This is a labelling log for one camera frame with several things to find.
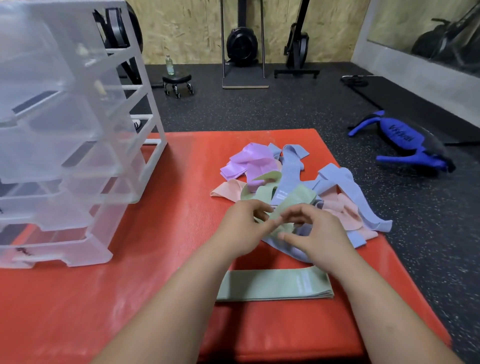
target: red exercise mat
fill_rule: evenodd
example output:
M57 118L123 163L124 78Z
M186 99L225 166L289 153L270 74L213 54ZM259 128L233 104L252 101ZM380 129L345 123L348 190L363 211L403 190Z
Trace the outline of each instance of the red exercise mat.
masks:
M0 363L87 363L187 257L215 231L232 204L209 193L220 168L250 142L301 144L302 180L335 160L317 132L168 133L168 145L141 201L130 205L103 265L38 263L0 269ZM144 146L148 157L153 147ZM448 345L450 337L383 236L358 252ZM261 243L235 269L306 264ZM219 303L200 358L239 361L361 356L364 347L348 301L333 279L334 299Z

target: osb board wall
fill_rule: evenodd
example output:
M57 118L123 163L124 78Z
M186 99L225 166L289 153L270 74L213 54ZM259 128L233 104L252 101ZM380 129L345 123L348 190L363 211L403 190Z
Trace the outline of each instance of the osb board wall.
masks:
M145 63L221 63L219 0L129 0L144 37ZM237 1L224 0L225 42L237 25ZM313 0L303 31L310 41L307 61L349 61L369 0ZM260 42L260 0L247 1L247 26ZM264 0L265 61L285 61L283 48L300 0Z
M432 18L460 19L478 0L382 0L368 39L410 52L417 38L433 30Z

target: pile of resistance bands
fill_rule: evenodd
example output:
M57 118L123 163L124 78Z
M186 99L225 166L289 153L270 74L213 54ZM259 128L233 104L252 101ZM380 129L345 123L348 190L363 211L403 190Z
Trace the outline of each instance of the pile of resistance bands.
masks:
M300 145L287 144L280 149L273 144L250 143L220 169L227 181L210 195L233 202L252 198L264 201L275 209L271 218L279 217L291 205L313 204L340 219L355 248L378 236L377 231L391 230L392 221L374 214L348 169L330 163L318 171L315 180L300 181L301 159L308 154ZM236 179L244 173L247 182ZM293 223L287 223L262 240L295 259L311 263L304 252L277 238L281 231L307 236L311 229L310 224L295 228Z

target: person's left hand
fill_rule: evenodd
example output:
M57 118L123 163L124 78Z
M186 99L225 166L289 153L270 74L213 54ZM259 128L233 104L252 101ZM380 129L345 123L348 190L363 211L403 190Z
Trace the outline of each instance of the person's left hand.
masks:
M265 212L273 212L273 208L260 200L236 202L227 210L212 240L225 248L232 259L250 253L260 239L283 223L282 218L268 219ZM265 222L257 223L253 217Z

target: forearm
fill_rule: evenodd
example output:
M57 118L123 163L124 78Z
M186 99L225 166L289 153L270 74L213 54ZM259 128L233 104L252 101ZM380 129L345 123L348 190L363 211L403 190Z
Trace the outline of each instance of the forearm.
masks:
M360 256L334 275L347 293L372 363L461 362Z
M231 260L215 241L206 242L94 363L195 363Z

